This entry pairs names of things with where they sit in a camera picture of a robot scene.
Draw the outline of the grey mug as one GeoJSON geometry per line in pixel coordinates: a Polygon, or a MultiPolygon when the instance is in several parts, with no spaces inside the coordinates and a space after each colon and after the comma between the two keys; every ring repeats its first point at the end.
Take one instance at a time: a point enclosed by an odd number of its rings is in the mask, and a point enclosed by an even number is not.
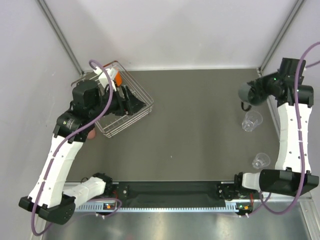
{"type": "Polygon", "coordinates": [[[263,102],[267,100],[248,100],[248,93],[249,93],[249,86],[247,85],[247,82],[243,83],[239,90],[238,90],[238,96],[241,100],[241,109],[245,112],[248,112],[251,110],[252,106],[259,106],[263,102]]]}

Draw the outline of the orange mug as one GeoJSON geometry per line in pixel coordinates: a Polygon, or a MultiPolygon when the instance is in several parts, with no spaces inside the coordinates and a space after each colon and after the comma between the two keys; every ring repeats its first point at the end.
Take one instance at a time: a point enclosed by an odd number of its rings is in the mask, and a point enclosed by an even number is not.
{"type": "Polygon", "coordinates": [[[121,77],[120,68],[117,65],[115,65],[114,63],[106,64],[106,65],[104,65],[104,67],[107,68],[107,69],[114,68],[116,70],[116,74],[115,74],[115,77],[114,77],[114,82],[115,82],[116,87],[120,87],[122,85],[122,83],[123,83],[123,80],[122,80],[122,77],[121,77]]]}

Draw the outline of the large clear plastic cup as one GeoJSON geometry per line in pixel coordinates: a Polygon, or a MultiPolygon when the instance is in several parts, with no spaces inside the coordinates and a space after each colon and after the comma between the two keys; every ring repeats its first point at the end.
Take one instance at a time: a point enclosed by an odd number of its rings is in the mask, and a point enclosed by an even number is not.
{"type": "Polygon", "coordinates": [[[252,132],[263,122],[262,115],[255,110],[248,111],[242,121],[242,129],[246,132],[252,132]]]}

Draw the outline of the small clear plastic cup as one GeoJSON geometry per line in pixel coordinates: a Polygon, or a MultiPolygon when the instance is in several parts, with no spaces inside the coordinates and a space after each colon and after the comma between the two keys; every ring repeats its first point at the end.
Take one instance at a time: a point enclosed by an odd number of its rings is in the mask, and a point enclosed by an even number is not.
{"type": "Polygon", "coordinates": [[[270,157],[266,153],[258,153],[252,161],[252,166],[255,169],[263,169],[271,163],[270,157]]]}

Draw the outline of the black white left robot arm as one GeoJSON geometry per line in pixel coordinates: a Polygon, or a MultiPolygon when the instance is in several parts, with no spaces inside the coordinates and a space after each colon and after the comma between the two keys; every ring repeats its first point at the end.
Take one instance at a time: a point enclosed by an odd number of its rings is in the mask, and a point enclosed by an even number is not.
{"type": "Polygon", "coordinates": [[[127,85],[106,86],[101,91],[94,80],[80,81],[72,90],[69,109],[56,121],[51,147],[37,184],[18,205],[33,216],[54,224],[64,225],[75,209],[94,197],[103,199],[113,194],[112,179],[96,173],[84,183],[63,190],[67,176],[79,150],[94,129],[93,120],[109,114],[132,116],[146,104],[138,99],[127,85]]]}

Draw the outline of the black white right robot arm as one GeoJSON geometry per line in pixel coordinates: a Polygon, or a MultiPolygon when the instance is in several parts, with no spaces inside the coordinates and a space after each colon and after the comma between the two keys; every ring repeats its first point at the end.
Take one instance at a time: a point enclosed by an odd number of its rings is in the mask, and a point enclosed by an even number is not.
{"type": "Polygon", "coordinates": [[[242,102],[258,106],[275,97],[280,119],[279,153],[274,169],[235,175],[233,192],[246,198],[251,192],[301,196],[319,185],[308,159],[308,124],[314,89],[303,85],[305,60],[283,58],[279,69],[249,81],[238,91],[242,102]]]}

